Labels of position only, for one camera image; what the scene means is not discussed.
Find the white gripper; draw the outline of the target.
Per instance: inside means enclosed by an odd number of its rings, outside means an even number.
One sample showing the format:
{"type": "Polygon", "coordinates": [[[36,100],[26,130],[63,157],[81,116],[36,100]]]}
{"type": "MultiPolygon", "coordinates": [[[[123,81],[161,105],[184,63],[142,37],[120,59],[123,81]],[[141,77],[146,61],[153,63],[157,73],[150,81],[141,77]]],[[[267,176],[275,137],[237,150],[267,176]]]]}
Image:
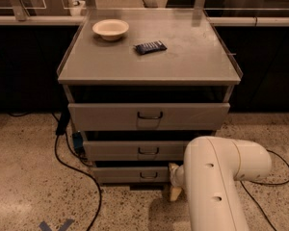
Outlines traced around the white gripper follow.
{"type": "Polygon", "coordinates": [[[185,184],[184,166],[175,163],[169,163],[169,171],[171,174],[170,201],[176,201],[182,192],[185,184]]]}

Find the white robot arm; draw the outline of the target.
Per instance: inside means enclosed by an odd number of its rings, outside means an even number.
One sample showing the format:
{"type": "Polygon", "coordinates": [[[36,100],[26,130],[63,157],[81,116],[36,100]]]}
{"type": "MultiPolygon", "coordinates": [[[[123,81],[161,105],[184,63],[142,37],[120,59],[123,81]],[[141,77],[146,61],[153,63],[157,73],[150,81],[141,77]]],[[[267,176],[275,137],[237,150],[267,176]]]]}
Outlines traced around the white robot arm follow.
{"type": "Polygon", "coordinates": [[[261,180],[271,168],[269,152],[256,142],[198,137],[181,166],[169,164],[171,200],[186,194],[192,231],[250,231],[235,183],[261,180]]]}

